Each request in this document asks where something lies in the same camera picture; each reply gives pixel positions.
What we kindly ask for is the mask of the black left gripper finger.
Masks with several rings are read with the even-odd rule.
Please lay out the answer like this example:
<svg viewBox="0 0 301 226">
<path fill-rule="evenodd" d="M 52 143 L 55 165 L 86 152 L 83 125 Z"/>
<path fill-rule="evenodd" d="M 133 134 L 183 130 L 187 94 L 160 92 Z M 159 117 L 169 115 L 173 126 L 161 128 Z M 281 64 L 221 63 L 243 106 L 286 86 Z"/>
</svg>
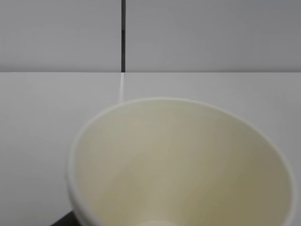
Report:
<svg viewBox="0 0 301 226">
<path fill-rule="evenodd" d="M 77 220 L 74 212 L 71 211 L 61 219 L 53 223 L 51 226 L 80 226 L 80 223 Z"/>
</svg>

